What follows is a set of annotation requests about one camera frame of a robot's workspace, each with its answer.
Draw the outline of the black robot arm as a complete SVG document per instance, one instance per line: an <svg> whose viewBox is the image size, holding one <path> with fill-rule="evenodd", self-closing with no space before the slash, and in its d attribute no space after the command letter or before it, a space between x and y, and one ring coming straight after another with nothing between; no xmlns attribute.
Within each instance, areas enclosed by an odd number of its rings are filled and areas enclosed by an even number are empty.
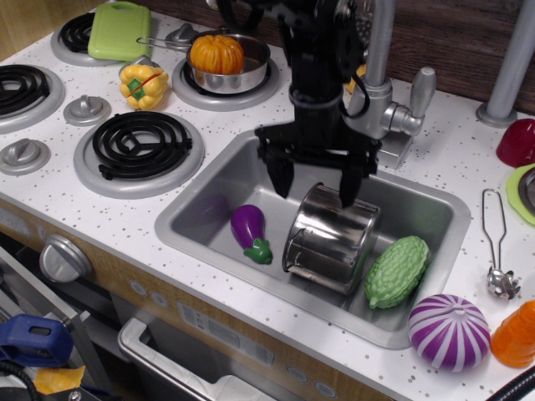
<svg viewBox="0 0 535 401"><path fill-rule="evenodd" d="M353 1L251 1L239 23L229 1L217 4L226 25L250 33L266 12L277 19L283 51L291 69L288 96L294 120L255 129L257 152L273 188L287 197L296 164L341 171L339 199L353 204L364 178L377 171L378 140L349 127L344 84L356 79L364 56L355 27Z"/></svg>

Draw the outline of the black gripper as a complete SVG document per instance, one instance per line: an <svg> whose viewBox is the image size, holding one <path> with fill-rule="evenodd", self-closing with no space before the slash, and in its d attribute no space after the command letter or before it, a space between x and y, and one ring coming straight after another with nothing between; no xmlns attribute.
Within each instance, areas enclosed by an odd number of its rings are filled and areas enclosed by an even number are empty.
<svg viewBox="0 0 535 401"><path fill-rule="evenodd" d="M354 203L362 176L377 171L380 142L351 129L344 121L342 104L326 109L297 106L293 122L260 126L255 135L260 141L258 154L282 198L288 197L296 163L342 170L343 208Z"/></svg>

